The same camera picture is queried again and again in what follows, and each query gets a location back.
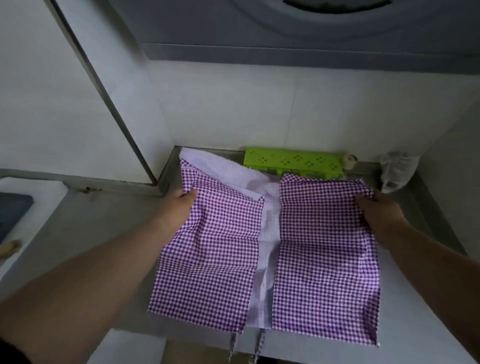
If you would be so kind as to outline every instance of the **white plastic bag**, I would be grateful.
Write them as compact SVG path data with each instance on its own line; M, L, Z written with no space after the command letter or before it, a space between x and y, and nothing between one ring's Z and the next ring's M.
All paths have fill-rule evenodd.
M382 192L388 194L405 186L417 169L420 157L405 152L389 152L382 156Z

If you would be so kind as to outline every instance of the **checkered cloth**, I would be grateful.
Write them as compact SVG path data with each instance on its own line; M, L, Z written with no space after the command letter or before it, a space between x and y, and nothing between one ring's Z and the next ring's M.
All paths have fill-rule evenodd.
M190 217L158 262L150 312L230 332L247 320L264 204L181 160Z
M379 271L373 234L355 203L363 181L280 182L273 328L377 344Z

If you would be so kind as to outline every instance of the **forearm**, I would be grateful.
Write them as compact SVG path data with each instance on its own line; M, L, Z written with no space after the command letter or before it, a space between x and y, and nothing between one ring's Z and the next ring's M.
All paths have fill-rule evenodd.
M0 305L0 337L25 351L34 364L83 360L171 235L149 222L30 282Z
M411 226L392 229L379 240L427 305L480 361L480 266Z

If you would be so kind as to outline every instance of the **hand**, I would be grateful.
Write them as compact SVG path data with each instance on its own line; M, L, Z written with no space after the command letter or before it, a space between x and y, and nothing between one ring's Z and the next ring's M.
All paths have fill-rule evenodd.
M389 234L409 226L400 206L384 194L376 193L374 201L360 194L356 200L375 237L381 244L384 244Z
M172 240L175 233L187 221L190 208L197 198L198 191L190 190L183 194L181 189L175 190L165 197L160 210L154 217L155 224L159 224L162 231Z

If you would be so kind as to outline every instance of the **green basket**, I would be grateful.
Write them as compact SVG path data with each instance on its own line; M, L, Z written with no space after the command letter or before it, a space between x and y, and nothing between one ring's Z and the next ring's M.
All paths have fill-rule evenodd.
M243 165L276 176L291 173L319 180L338 180L343 174L340 159L322 152L249 147Z

